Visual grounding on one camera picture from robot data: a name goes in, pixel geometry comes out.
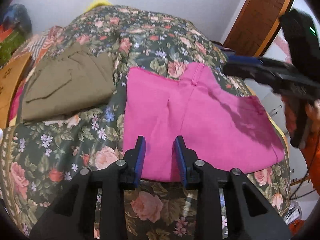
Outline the orange sleeve forearm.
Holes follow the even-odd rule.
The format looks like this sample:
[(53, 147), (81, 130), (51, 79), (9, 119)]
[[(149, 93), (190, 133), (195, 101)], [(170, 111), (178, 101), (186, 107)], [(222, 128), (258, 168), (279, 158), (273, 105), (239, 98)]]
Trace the orange sleeve forearm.
[[(282, 96), (281, 100), (285, 105), (284, 113), (286, 128), (290, 133), (292, 133), (297, 128), (297, 118), (295, 113), (289, 106), (288, 98)], [(308, 138), (305, 142), (305, 147), (301, 150), (301, 152), (309, 168), (309, 176), (313, 184), (313, 188), (319, 194), (319, 130), (313, 131), (312, 127), (310, 128)]]

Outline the person's right hand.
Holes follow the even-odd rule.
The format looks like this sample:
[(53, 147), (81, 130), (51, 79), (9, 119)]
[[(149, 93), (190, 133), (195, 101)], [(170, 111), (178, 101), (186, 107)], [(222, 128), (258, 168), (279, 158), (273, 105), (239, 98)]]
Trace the person's right hand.
[(312, 121), (312, 130), (319, 130), (319, 122), (320, 122), (320, 105), (319, 100), (316, 100), (312, 105), (307, 104), (305, 107), (306, 114), (308, 118)]

